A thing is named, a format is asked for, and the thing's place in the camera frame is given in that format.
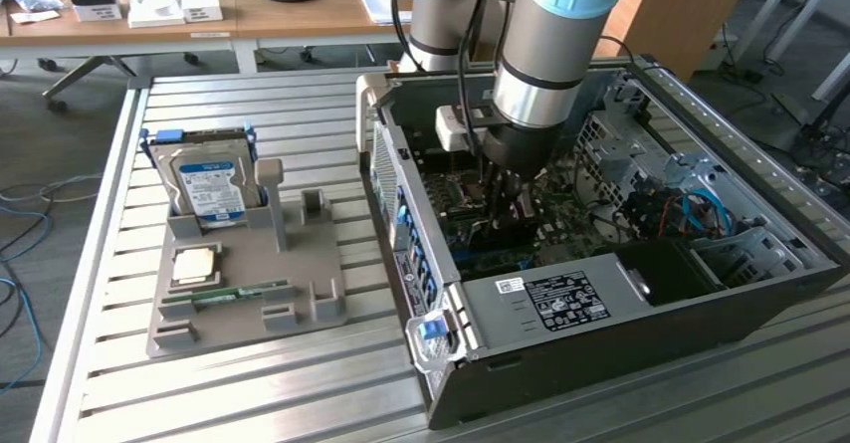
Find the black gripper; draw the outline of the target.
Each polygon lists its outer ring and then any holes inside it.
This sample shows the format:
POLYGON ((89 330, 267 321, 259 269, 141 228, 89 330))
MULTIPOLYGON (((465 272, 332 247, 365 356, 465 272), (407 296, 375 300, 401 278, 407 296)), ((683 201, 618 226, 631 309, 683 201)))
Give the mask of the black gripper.
POLYGON ((559 126, 494 126, 484 135, 483 154, 492 163, 523 180, 532 180, 550 161, 559 136, 559 126))

